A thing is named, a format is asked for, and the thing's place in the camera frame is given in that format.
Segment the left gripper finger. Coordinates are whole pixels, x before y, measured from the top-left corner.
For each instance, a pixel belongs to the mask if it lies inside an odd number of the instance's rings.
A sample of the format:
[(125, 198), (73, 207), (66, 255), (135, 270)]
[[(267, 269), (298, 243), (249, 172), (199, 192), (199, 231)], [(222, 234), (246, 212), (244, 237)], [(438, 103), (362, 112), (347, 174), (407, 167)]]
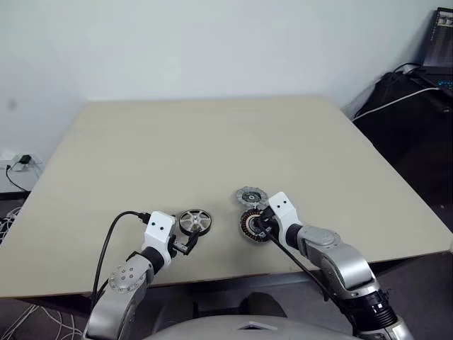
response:
[(189, 236), (188, 242), (185, 245), (186, 246), (185, 254), (189, 254), (193, 250), (193, 248), (197, 244), (199, 235), (200, 235), (200, 232), (195, 231)]

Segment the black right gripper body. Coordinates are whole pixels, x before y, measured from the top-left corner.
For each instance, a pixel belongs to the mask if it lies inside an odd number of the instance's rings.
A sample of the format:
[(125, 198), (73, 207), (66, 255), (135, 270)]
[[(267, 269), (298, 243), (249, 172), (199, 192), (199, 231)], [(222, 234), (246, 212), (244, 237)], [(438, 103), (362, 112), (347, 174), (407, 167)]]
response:
[(259, 218), (267, 225), (267, 230), (272, 230), (272, 237), (278, 239), (280, 226), (273, 210), (271, 208), (262, 210)]

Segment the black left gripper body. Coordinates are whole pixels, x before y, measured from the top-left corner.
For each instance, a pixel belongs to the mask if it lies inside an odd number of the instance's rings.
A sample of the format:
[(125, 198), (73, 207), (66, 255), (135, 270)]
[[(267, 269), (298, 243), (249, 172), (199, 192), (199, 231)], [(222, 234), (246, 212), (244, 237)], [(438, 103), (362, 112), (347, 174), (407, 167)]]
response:
[(186, 255), (188, 253), (188, 248), (186, 245), (177, 242), (176, 235), (172, 234), (168, 241), (168, 252), (171, 256), (176, 256), (177, 253)]

